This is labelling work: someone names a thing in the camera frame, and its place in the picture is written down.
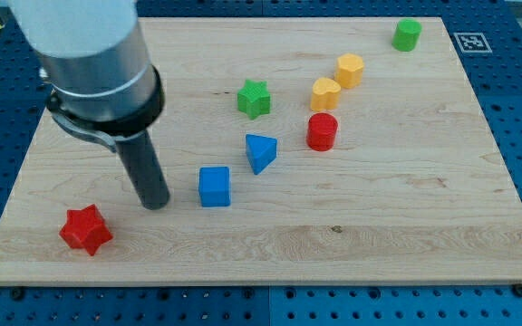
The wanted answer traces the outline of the black clamp ring flange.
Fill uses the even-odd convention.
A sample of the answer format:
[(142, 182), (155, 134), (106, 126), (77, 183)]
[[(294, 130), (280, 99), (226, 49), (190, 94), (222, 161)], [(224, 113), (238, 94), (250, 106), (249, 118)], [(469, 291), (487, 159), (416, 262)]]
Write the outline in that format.
[(56, 124), (72, 137), (99, 144), (115, 153), (117, 141), (131, 139), (145, 131), (163, 111), (165, 93), (160, 73), (155, 66), (151, 66), (151, 72), (155, 77), (155, 86), (149, 98), (122, 118), (102, 122), (79, 118), (66, 109), (56, 91), (46, 99), (46, 109)]

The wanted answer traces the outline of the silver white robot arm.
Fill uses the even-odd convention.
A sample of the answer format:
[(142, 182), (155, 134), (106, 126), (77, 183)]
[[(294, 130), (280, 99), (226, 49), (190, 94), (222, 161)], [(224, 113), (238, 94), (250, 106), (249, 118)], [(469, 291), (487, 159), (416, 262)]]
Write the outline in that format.
[(148, 129), (165, 106), (135, 2), (0, 0), (53, 91), (46, 108), (61, 129), (119, 155), (141, 204), (157, 210), (169, 189)]

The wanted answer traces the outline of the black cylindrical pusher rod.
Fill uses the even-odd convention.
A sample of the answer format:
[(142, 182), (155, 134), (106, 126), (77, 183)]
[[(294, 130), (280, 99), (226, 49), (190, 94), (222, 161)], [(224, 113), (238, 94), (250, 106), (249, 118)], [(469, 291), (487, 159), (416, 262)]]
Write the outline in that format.
[(169, 189), (150, 134), (143, 130), (115, 138), (120, 160), (144, 208), (158, 210), (169, 202)]

